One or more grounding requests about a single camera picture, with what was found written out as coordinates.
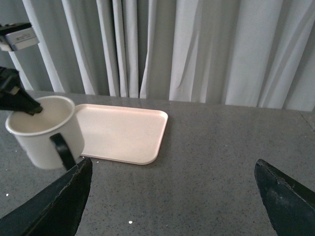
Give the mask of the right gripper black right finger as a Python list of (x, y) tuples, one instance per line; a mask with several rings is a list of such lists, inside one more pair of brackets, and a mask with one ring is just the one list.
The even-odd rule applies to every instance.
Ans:
[(279, 236), (315, 234), (315, 193), (263, 159), (254, 176), (273, 229)]

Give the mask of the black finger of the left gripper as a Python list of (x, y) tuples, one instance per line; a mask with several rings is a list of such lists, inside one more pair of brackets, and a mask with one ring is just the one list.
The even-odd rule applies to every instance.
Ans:
[(24, 90), (16, 69), (0, 67), (0, 109), (32, 116), (42, 112), (40, 103)]

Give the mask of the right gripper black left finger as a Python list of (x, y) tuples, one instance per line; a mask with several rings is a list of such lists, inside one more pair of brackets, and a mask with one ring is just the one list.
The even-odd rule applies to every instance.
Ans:
[(82, 160), (0, 220), (2, 236), (73, 236), (91, 188), (93, 163)]

